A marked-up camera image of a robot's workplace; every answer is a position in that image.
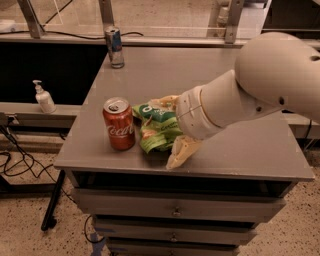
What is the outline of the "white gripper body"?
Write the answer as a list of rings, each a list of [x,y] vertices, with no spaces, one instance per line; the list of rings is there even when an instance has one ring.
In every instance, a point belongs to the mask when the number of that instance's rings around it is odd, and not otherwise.
[[[201,102],[202,86],[183,92],[176,101],[176,118],[184,135],[206,140],[222,131],[206,116]]]

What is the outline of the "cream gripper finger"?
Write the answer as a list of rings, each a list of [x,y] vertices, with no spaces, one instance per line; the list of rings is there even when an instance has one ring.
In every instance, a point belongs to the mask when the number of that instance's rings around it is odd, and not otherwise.
[[[173,143],[166,168],[170,170],[180,167],[190,156],[199,150],[201,145],[201,140],[191,138],[187,135],[177,136]]]
[[[173,112],[176,110],[178,98],[178,95],[168,95],[159,99],[151,99],[148,104],[155,109]]]

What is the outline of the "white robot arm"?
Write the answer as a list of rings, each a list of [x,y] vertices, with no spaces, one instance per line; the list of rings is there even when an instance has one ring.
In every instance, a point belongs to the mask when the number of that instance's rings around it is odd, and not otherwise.
[[[320,53],[302,40],[270,32],[247,42],[234,68],[182,94],[151,104],[176,114],[182,134],[166,167],[181,166],[227,126],[288,110],[320,121]]]

